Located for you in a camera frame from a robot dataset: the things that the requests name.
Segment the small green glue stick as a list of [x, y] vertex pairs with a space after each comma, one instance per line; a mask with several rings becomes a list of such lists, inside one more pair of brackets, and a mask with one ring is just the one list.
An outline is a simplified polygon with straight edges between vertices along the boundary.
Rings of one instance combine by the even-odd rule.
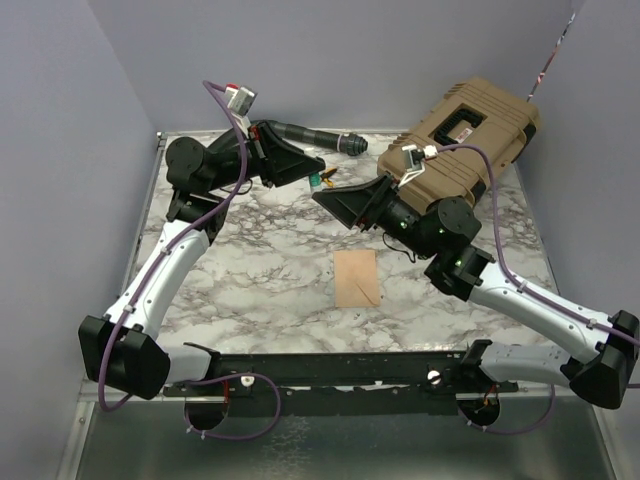
[[308, 177], [311, 192], [322, 189], [322, 178], [319, 173], [314, 173]]

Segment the pink tan envelope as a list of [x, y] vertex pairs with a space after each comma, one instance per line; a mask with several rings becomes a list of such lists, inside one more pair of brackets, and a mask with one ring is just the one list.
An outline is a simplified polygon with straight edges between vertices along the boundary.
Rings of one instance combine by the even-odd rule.
[[370, 308], [380, 305], [374, 250], [335, 251], [333, 264], [337, 308]]

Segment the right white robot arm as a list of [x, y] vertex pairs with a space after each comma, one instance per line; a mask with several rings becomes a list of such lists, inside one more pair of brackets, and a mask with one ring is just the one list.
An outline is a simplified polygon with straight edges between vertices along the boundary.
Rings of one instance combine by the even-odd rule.
[[488, 343], [459, 367], [467, 389], [524, 380], [567, 387], [598, 407], [621, 406], [639, 357], [638, 318], [588, 309], [512, 273], [503, 257], [473, 246], [481, 223], [465, 200], [446, 197], [419, 213], [388, 175], [312, 198], [346, 227], [379, 228], [429, 260], [425, 275], [441, 293], [493, 309], [550, 340], [547, 347]]

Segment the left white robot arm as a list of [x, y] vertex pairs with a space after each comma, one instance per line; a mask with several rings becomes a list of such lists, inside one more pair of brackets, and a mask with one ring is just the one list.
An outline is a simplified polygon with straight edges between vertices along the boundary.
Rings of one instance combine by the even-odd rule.
[[264, 121], [233, 142], [205, 146], [179, 137], [166, 151], [166, 179], [173, 196], [160, 238], [136, 277], [100, 317], [78, 331], [88, 378], [143, 399], [164, 386], [187, 382], [206, 395], [220, 385], [215, 352], [195, 344], [162, 347], [157, 338], [166, 312], [189, 271], [213, 244], [228, 211], [214, 190], [254, 177], [280, 187], [323, 171], [319, 157], [284, 141]]

